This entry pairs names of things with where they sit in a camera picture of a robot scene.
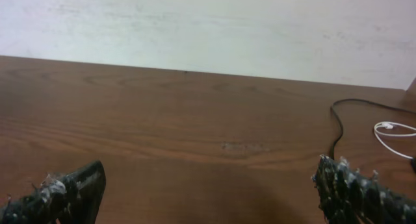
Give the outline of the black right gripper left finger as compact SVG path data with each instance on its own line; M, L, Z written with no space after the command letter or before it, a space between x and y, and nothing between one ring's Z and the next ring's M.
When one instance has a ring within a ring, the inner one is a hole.
M1 223L95 223L105 187L99 160L72 173L48 175L31 194L8 198L1 207Z

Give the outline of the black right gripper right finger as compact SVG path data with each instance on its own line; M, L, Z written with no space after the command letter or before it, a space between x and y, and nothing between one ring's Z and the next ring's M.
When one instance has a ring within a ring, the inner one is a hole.
M321 155L311 180L326 223L415 223L415 200L382 186L377 171L366 177L344 158Z

